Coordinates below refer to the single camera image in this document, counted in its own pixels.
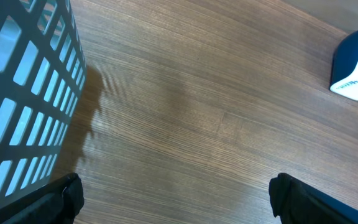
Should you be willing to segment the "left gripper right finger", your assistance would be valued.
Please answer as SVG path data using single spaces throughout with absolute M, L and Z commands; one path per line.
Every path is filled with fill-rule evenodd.
M 273 215 L 282 224 L 358 224 L 358 210 L 289 174 L 272 178 L 268 193 Z

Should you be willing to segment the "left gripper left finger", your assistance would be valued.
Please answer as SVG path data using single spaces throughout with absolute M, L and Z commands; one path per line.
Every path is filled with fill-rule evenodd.
M 0 223 L 73 223 L 84 204 L 81 179 L 72 172 L 0 208 Z

